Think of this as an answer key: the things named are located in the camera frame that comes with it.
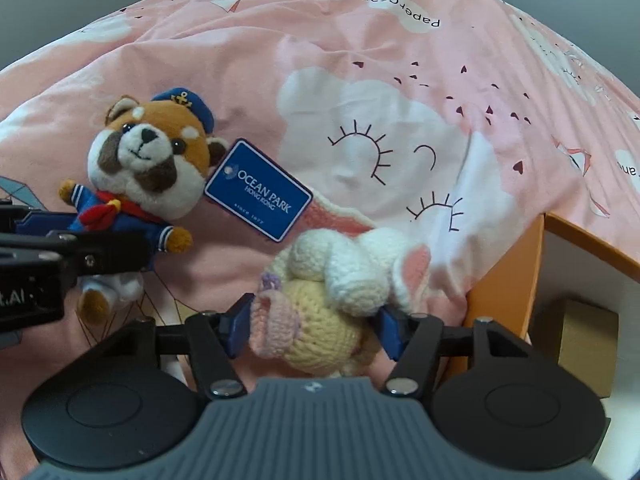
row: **white pants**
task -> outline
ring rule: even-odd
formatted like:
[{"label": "white pants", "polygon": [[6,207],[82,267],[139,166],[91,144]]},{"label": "white pants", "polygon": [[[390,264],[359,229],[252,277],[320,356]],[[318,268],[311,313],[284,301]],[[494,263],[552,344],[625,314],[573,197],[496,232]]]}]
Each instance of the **white pants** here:
[{"label": "white pants", "polygon": [[109,310],[120,310],[142,298],[144,284],[142,273],[123,272],[122,274],[97,274],[83,276],[78,280],[81,292],[97,290],[107,300]]}]

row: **purple crocheted flower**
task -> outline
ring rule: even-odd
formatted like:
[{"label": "purple crocheted flower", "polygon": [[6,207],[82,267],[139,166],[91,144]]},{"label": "purple crocheted flower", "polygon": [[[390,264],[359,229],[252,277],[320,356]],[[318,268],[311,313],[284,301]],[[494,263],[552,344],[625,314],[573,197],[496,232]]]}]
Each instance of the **purple crocheted flower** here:
[{"label": "purple crocheted flower", "polygon": [[282,282],[277,274],[272,272],[263,272],[260,277],[260,291],[263,290],[280,290]]}]

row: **yellow crocheted body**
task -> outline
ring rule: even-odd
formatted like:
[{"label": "yellow crocheted body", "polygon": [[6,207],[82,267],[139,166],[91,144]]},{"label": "yellow crocheted body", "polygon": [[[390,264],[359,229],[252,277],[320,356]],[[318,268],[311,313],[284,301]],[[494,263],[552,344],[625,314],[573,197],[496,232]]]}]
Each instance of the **yellow crocheted body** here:
[{"label": "yellow crocheted body", "polygon": [[365,320],[328,308],[324,283],[291,280],[282,291],[300,316],[300,332],[284,358],[315,376],[341,370],[360,348]]}]

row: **plush toy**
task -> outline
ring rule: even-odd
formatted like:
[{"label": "plush toy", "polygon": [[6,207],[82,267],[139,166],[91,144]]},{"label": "plush toy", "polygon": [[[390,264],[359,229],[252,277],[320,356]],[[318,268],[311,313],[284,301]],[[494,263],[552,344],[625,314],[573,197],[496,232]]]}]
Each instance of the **plush toy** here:
[{"label": "plush toy", "polygon": [[[140,103],[123,96],[92,143],[88,176],[95,192],[65,180],[60,198],[78,211],[71,231],[141,230],[155,251],[182,253],[191,234],[172,222],[198,203],[212,166],[228,145],[211,137],[214,119],[193,92],[174,88]],[[139,272],[79,280],[77,312],[89,324],[142,296]]]},{"label": "plush toy", "polygon": [[353,238],[306,231],[262,274],[250,347],[315,376],[361,374],[380,350],[365,318],[387,303],[410,311],[407,279],[422,276],[429,259],[424,246],[389,228]]}]

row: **red neckerchief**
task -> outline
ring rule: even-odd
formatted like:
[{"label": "red neckerchief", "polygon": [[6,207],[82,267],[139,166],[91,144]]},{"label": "red neckerchief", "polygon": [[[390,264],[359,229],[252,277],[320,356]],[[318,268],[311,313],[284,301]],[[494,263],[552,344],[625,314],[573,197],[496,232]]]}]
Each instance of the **red neckerchief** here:
[{"label": "red neckerchief", "polygon": [[[135,216],[145,222],[153,222],[154,224],[164,223],[164,220],[144,211],[138,204],[131,200],[118,198],[115,194],[109,193],[108,191],[97,191],[95,196],[102,204],[93,205],[78,215],[80,223],[87,231],[104,231],[109,229],[120,212]],[[118,210],[114,204],[109,203],[111,200],[120,202],[120,210]]]}]

